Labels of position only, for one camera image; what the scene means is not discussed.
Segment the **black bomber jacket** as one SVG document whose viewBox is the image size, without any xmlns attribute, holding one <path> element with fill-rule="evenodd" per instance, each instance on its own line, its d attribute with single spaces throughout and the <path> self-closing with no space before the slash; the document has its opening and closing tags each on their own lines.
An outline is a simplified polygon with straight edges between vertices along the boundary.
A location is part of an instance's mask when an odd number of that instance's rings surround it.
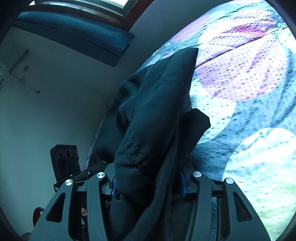
<svg viewBox="0 0 296 241">
<path fill-rule="evenodd" d="M 183 240 L 192 202 L 180 193 L 181 169 L 208 116 L 191 107 L 198 49 L 185 48 L 139 70 L 120 86 L 89 165 L 114 164 L 108 209 L 112 240 Z"/>
</svg>

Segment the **blue curtain right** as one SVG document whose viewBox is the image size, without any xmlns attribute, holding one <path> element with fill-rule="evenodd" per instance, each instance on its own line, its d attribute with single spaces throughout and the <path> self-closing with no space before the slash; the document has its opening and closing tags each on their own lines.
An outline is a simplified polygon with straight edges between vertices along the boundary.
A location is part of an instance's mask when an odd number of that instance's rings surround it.
<svg viewBox="0 0 296 241">
<path fill-rule="evenodd" d="M 79 16 L 50 11 L 25 11 L 14 27 L 64 45 L 115 67 L 134 35 L 128 31 Z"/>
</svg>

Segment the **floral quilted bedspread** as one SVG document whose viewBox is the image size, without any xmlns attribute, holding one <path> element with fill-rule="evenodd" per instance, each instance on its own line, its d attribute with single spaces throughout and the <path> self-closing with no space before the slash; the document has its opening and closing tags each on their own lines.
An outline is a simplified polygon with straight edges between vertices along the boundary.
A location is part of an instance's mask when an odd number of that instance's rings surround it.
<svg viewBox="0 0 296 241">
<path fill-rule="evenodd" d="M 295 220 L 290 28 L 266 1 L 230 1 L 174 35 L 139 70 L 185 48 L 198 49 L 191 107 L 210 120 L 185 164 L 213 180 L 232 178 L 270 240 L 286 240 Z"/>
</svg>

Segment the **wooden framed window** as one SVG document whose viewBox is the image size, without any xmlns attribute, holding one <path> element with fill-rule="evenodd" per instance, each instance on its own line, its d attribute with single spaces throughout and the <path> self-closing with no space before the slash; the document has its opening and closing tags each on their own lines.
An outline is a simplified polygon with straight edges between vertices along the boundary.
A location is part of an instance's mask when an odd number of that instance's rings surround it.
<svg viewBox="0 0 296 241">
<path fill-rule="evenodd" d="M 153 1 L 33 1 L 28 10 L 80 16 L 129 31 Z"/>
</svg>

